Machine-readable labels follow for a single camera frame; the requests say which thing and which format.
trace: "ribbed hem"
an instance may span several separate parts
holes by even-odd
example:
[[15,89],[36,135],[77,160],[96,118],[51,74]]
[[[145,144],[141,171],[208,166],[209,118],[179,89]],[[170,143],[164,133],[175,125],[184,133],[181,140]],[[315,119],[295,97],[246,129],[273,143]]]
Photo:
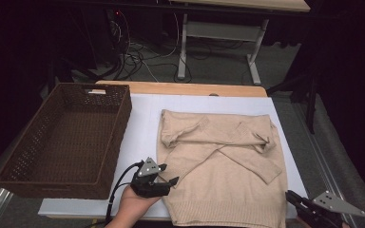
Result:
[[286,202],[273,205],[231,201],[184,201],[165,204],[176,226],[285,228]]

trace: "folded sweater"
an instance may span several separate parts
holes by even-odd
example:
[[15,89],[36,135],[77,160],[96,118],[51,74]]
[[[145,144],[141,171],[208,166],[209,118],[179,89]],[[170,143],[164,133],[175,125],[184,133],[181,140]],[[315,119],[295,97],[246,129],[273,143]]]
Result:
[[163,110],[157,157],[162,180],[180,177],[163,197],[174,225],[285,227],[286,170],[268,115]]

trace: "desk leg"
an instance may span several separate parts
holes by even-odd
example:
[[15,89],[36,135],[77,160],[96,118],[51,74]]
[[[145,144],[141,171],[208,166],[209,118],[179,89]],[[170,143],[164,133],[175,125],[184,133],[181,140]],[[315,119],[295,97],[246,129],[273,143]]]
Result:
[[183,80],[185,78],[185,68],[186,68],[186,22],[187,22],[187,14],[183,15],[183,23],[182,23],[182,52],[180,54],[179,61],[179,74],[177,78],[179,80]]
[[250,66],[251,77],[253,78],[253,83],[255,86],[260,86],[260,78],[256,66],[256,58],[259,53],[260,45],[262,43],[263,36],[265,35],[266,27],[268,26],[268,19],[263,20],[262,26],[260,27],[259,33],[257,35],[257,41],[252,54],[247,54],[248,66]]

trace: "sweater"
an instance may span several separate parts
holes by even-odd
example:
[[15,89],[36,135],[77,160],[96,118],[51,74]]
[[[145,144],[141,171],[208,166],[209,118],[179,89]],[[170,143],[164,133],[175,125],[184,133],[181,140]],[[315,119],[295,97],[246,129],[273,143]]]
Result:
[[163,201],[177,226],[284,228],[287,177],[268,115],[162,111],[161,181],[180,177]]

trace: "brown wicker basket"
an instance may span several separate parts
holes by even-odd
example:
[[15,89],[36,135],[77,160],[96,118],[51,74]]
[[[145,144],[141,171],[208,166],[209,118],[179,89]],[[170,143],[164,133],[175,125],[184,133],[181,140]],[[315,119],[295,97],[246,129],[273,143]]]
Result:
[[128,85],[59,84],[16,144],[0,187],[25,198],[108,199],[131,109]]

